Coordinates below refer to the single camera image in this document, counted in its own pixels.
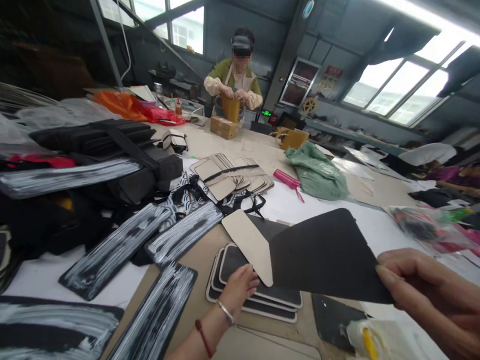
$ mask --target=hand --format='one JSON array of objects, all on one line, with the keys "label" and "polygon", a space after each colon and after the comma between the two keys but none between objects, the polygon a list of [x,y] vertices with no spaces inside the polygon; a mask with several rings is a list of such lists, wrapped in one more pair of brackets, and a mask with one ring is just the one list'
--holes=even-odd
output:
[{"label": "hand", "polygon": [[238,89],[235,91],[234,97],[237,100],[243,100],[244,102],[247,102],[250,99],[250,94],[243,89]]},{"label": "hand", "polygon": [[253,266],[247,264],[240,267],[228,278],[219,300],[235,321],[240,316],[245,300],[257,291],[257,286],[260,284],[257,277],[258,274],[254,272]]},{"label": "hand", "polygon": [[220,87],[220,91],[225,94],[225,96],[229,99],[234,98],[234,91],[230,86],[222,84]]},{"label": "hand", "polygon": [[376,272],[450,359],[480,357],[480,287],[414,249],[387,251]]}]

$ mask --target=black bag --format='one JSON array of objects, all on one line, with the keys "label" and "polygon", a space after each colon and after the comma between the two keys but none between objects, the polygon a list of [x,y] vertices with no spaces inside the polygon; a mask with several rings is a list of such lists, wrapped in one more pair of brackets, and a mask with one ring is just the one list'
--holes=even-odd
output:
[{"label": "black bag", "polygon": [[[59,197],[71,204],[71,210],[61,205]],[[10,229],[12,254],[27,260],[97,242],[111,222],[90,200],[68,190],[23,200],[0,193],[0,224]]]},{"label": "black bag", "polygon": [[30,134],[40,145],[60,150],[79,165],[90,165],[127,156],[145,167],[124,177],[105,183],[85,186],[79,191],[108,208],[117,209],[137,204],[156,192],[167,192],[170,180],[183,171],[182,159],[155,147],[155,133],[148,124],[130,120],[104,120],[84,126],[58,127]]}]

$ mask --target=woman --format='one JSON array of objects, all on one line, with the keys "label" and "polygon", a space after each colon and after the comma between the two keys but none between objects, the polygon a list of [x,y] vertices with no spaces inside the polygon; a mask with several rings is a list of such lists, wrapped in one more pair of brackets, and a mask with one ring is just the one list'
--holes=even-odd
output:
[{"label": "woman", "polygon": [[439,188],[460,190],[480,197],[480,166],[473,163],[468,167],[448,166],[430,172],[426,180],[436,180]]},{"label": "woman", "polygon": [[[414,249],[387,251],[376,272],[395,300],[455,360],[480,359],[480,287]],[[234,272],[214,305],[168,360],[207,360],[260,281],[250,264]]]},{"label": "woman", "polygon": [[[250,69],[255,37],[246,28],[239,28],[231,39],[232,57],[219,62],[205,78],[205,89],[211,96],[223,93],[230,99],[242,100],[253,110],[264,102],[257,76]],[[222,115],[215,107],[215,113]]]}]

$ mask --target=window frame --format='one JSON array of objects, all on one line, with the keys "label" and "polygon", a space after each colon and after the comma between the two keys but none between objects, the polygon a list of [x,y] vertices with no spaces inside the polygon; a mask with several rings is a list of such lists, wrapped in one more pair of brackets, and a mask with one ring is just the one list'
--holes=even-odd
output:
[{"label": "window frame", "polygon": [[[135,1],[136,1],[136,0],[127,0],[128,4],[130,5],[130,10],[131,10],[131,12],[132,12],[134,15],[138,16],[138,15],[137,15],[137,12],[135,11]],[[165,1],[165,12],[168,12],[168,11],[170,11],[170,10],[172,9],[172,8],[171,8],[171,5],[170,5],[170,0],[164,0],[164,1]],[[116,20],[111,20],[111,19],[109,19],[109,18],[107,18],[107,17],[104,16],[104,10],[103,10],[102,5],[101,5],[100,2],[98,2],[98,6],[100,7],[101,16],[102,16],[104,19],[120,24],[118,21],[116,21]],[[202,25],[203,25],[203,38],[202,38],[202,43],[203,43],[203,46],[202,46],[203,49],[202,49],[202,50],[203,50],[203,53],[200,54],[199,52],[195,52],[196,55],[202,56],[202,57],[205,56],[205,51],[206,51],[206,49],[207,49],[207,48],[206,48],[206,41],[205,41],[205,40],[206,40],[206,30],[207,30],[206,27],[205,27],[205,24],[207,23],[207,22],[206,22],[206,16],[207,16],[206,13],[207,13],[207,12],[205,11],[205,7],[204,7],[204,10],[203,10],[203,24],[202,24]],[[177,45],[177,44],[174,43],[174,36],[175,36],[175,35],[174,35],[174,31],[173,31],[173,20],[172,20],[172,21],[168,21],[168,22],[166,23],[167,32],[168,32],[168,39],[165,39],[165,40],[167,40],[172,46],[175,46],[175,47],[177,47],[178,49],[188,51],[186,47],[182,47],[182,46],[179,46],[179,45]],[[137,27],[139,26],[135,21],[133,22],[133,27],[130,26],[130,25],[125,25],[125,24],[123,24],[123,25],[126,26],[126,27],[128,27],[128,28],[130,28],[130,29],[134,29],[134,28],[137,28]]]},{"label": "window frame", "polygon": [[348,91],[345,92],[344,96],[341,98],[340,103],[342,105],[355,108],[361,111],[366,110],[375,100],[375,98],[378,97],[378,95],[382,92],[382,90],[387,86],[387,84],[393,79],[393,77],[400,71],[402,66],[404,66],[407,62],[413,63],[415,65],[421,66],[425,69],[427,69],[427,73],[413,86],[402,98],[390,109],[390,111],[385,114],[381,115],[377,112],[370,111],[371,114],[378,116],[390,123],[394,123],[398,126],[405,127],[405,128],[413,128],[416,125],[418,125],[427,115],[429,115],[434,109],[436,109],[438,106],[440,106],[444,101],[445,98],[440,98],[434,101],[432,104],[427,106],[425,109],[423,109],[417,116],[413,117],[408,123],[403,124],[398,121],[394,121],[390,119],[390,117],[397,111],[399,110],[414,94],[415,92],[420,89],[420,87],[425,84],[425,82],[430,79],[430,77],[435,74],[435,72],[442,70],[445,71],[447,74],[449,73],[449,69],[446,67],[443,67],[443,65],[465,44],[465,41],[459,41],[458,44],[443,58],[442,61],[439,63],[435,63],[431,60],[425,59],[419,55],[413,54],[409,55],[403,58],[403,60],[400,62],[400,64],[395,68],[395,70],[390,74],[390,76],[385,80],[385,82],[380,86],[380,88],[375,92],[375,94],[371,97],[371,99],[365,104],[365,106],[361,107],[355,104],[352,104],[348,101],[345,101],[345,98],[348,96],[354,85],[357,83],[354,82],[351,84],[350,88]]}]

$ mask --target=white cloth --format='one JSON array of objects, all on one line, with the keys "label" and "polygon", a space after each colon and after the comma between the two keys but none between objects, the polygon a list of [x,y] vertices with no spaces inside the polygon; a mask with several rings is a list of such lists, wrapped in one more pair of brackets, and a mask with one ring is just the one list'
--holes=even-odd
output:
[{"label": "white cloth", "polygon": [[398,158],[413,166],[420,166],[438,161],[445,164],[448,160],[457,155],[457,150],[452,145],[435,142],[416,149],[404,152]]}]

